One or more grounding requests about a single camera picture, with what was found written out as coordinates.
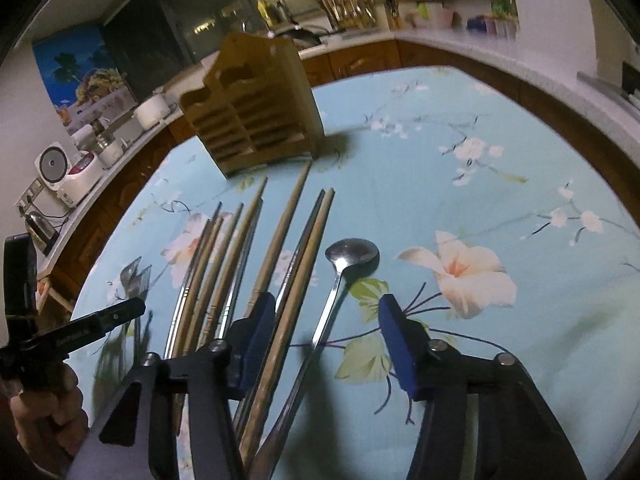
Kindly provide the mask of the person's left hand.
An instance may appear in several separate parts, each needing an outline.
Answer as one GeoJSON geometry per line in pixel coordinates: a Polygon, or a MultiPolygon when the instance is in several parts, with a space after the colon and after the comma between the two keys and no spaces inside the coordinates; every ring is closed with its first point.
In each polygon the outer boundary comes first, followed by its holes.
{"type": "Polygon", "coordinates": [[[50,390],[1,383],[3,479],[63,479],[87,437],[88,416],[78,378],[66,364],[55,371],[50,390]]]}

